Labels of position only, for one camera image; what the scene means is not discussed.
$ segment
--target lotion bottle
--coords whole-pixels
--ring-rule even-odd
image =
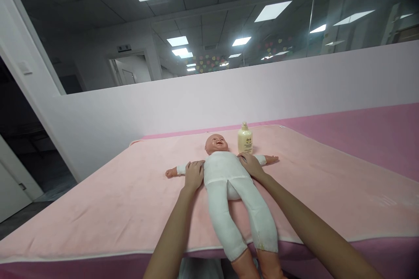
[[[243,122],[239,130],[237,144],[239,153],[253,153],[253,133],[249,131],[246,122]]]

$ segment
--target doll face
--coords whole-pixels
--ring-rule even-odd
[[[228,144],[222,135],[213,134],[206,140],[205,150],[208,155],[215,151],[228,151]]]

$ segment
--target baby doll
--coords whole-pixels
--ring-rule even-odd
[[[278,259],[275,222],[249,173],[241,165],[239,158],[228,151],[228,144],[221,135],[211,135],[206,140],[205,150],[209,155],[204,163],[209,214],[233,269],[240,279],[259,278],[252,255],[228,210],[228,200],[242,199],[249,213],[253,243],[264,279],[283,278]],[[274,156],[255,157],[261,165],[278,160]],[[186,165],[169,169],[166,176],[185,174],[185,167]]]

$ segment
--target massage table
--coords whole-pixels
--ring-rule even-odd
[[[266,166],[268,173],[385,278],[417,278],[418,120],[419,105],[413,104],[250,126],[255,153],[280,156],[279,163]],[[201,146],[210,132],[221,133],[235,153],[237,129],[134,141],[0,241],[0,278],[141,277],[184,184],[184,177],[167,179],[165,170],[203,159]],[[283,268],[302,279],[330,278],[270,195],[256,186],[277,225]],[[254,252],[244,205],[230,202],[230,212]],[[194,203],[185,256],[225,257],[210,223],[204,188]]]

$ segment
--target forearm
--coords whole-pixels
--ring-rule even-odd
[[[151,256],[144,279],[176,278],[186,249],[195,191],[183,188]]]
[[[302,242],[334,278],[382,278],[335,230],[270,175],[259,182],[277,202]]]

